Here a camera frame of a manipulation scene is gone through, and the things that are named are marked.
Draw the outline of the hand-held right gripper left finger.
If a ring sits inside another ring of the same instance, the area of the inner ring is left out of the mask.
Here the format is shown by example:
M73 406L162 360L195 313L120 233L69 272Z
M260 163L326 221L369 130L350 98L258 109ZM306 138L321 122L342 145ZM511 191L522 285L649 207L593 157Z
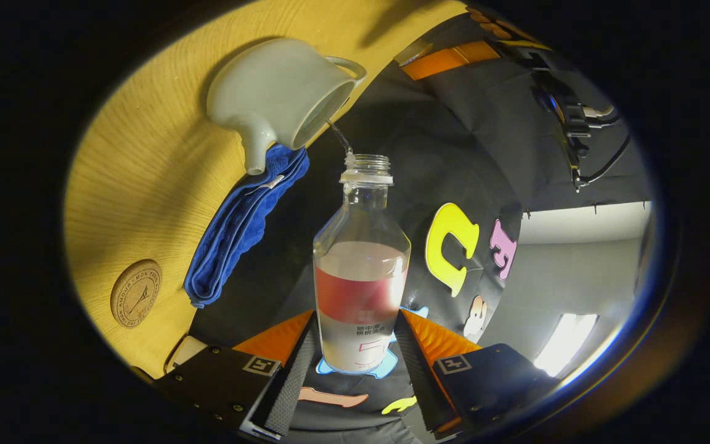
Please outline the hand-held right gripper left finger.
M317 314L307 310L233 348L205 346L152 386L228 436L280 440L318 343Z

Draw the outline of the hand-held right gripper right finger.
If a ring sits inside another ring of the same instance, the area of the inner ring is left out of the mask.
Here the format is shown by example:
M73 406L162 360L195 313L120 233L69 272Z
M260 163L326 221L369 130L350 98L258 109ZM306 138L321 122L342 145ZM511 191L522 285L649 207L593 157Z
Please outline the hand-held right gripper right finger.
M409 310L398 313L396 340L437 438L500 432L560 385L509 345L483 348Z

